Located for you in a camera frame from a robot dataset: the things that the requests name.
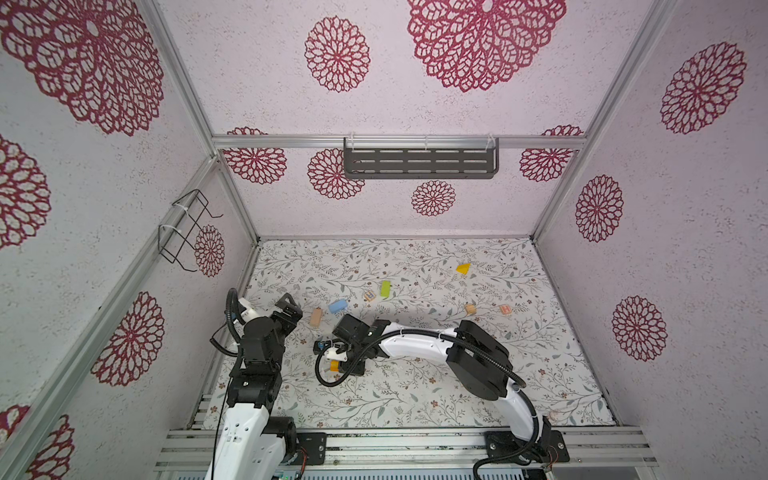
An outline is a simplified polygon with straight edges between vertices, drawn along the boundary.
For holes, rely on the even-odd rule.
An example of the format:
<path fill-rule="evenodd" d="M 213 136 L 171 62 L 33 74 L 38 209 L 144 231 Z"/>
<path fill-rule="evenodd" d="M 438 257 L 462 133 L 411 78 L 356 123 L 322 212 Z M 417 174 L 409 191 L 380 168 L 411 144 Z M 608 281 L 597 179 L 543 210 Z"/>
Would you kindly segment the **light blue wood block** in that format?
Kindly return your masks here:
<path fill-rule="evenodd" d="M 348 307 L 348 302 L 345 299 L 340 299 L 331 303 L 328 306 L 328 310 L 331 314 L 337 314 L 341 311 L 346 310 L 347 307 Z"/>

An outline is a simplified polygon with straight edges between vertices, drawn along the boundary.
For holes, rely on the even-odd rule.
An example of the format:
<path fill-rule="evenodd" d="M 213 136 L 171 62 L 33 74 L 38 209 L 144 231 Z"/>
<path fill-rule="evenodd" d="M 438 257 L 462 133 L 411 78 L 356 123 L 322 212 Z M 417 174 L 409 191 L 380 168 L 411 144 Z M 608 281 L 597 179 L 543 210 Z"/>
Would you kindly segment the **green wood block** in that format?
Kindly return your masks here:
<path fill-rule="evenodd" d="M 389 298 L 391 296 L 392 284 L 389 280 L 383 280 L 380 285 L 380 296 L 382 298 Z"/>

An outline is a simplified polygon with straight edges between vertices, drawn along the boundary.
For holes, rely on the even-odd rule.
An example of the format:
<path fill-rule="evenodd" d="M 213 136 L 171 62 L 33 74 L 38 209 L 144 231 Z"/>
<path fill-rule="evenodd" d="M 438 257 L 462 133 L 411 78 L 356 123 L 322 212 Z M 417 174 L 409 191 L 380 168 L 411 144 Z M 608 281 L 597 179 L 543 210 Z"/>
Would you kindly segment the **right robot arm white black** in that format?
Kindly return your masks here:
<path fill-rule="evenodd" d="M 313 343 L 313 353 L 315 376 L 326 387 L 363 375 L 368 360 L 413 357 L 445 364 L 470 394 L 495 405 L 516 439 L 534 444 L 542 433 L 542 420 L 508 349 L 473 321 L 440 330 L 385 319 L 367 324 L 347 314 L 329 338 Z"/>

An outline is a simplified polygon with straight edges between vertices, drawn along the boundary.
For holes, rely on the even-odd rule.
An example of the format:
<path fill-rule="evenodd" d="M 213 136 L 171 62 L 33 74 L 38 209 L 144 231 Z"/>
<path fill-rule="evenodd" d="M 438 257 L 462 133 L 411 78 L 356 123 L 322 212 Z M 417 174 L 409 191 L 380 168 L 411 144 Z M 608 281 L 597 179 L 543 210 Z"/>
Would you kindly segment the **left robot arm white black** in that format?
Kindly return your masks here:
<path fill-rule="evenodd" d="M 282 386 L 286 338 L 303 312 L 285 294 L 268 316 L 255 312 L 236 289 L 225 301 L 225 326 L 235 341 L 234 365 L 229 374 L 214 437 L 208 479 L 273 479 L 278 468 L 299 455 L 295 421 L 273 417 Z"/>

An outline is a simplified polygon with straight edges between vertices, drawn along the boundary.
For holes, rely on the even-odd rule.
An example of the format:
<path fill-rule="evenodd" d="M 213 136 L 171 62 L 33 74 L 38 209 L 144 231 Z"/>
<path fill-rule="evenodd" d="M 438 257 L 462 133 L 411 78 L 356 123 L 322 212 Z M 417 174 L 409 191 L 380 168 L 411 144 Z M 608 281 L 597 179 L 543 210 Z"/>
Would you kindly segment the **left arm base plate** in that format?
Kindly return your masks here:
<path fill-rule="evenodd" d="M 291 467 L 324 465 L 327 440 L 325 432 L 299 432 L 290 436 L 282 464 Z"/>

